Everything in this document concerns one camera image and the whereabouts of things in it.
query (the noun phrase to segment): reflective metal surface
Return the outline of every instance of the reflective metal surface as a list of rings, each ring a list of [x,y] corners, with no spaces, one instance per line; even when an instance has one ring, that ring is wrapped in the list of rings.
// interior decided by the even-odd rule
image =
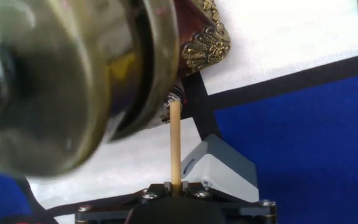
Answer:
[[[145,126],[175,80],[177,36],[167,0],[0,0],[0,169],[61,174]]]

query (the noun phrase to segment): gold filigree ornament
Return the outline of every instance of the gold filigree ornament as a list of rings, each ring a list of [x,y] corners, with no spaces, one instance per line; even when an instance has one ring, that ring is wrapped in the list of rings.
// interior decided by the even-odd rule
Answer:
[[[192,72],[198,72],[224,59],[231,47],[230,35],[220,23],[215,27],[206,27],[183,49],[183,58]]]
[[[230,51],[231,40],[226,28],[220,22],[218,8],[213,0],[192,0],[192,2],[216,23],[216,27],[208,26],[202,33],[194,34],[191,42],[183,49],[182,56],[194,73],[223,60]]]

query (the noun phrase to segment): black stripe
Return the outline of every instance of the black stripe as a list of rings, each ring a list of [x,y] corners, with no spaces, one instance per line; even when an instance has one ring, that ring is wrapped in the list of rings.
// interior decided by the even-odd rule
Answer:
[[[215,111],[354,76],[358,76],[358,57],[217,93],[211,95],[208,101],[211,109]]]
[[[46,209],[44,209],[43,206],[38,203],[37,199],[35,199],[27,179],[21,178],[15,179],[15,181],[26,197],[34,216],[37,217],[42,224],[58,224],[53,216],[48,215]]]
[[[183,117],[192,116],[201,140],[210,134],[222,137],[213,110],[208,101],[203,79],[200,73],[190,75],[182,80],[187,104],[183,108]]]

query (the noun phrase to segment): black mount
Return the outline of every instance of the black mount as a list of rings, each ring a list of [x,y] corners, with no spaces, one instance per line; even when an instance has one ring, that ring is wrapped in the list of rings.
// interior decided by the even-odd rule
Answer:
[[[201,183],[183,182],[181,197],[171,197],[171,189],[169,182],[152,184],[115,205],[83,205],[76,224],[277,224],[275,202],[249,203]]]

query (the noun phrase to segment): wooden stick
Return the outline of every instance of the wooden stick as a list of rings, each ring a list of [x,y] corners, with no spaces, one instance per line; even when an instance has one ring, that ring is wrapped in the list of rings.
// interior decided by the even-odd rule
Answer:
[[[171,176],[172,197],[180,196],[181,169],[180,169],[180,102],[173,101],[169,105],[171,124]]]

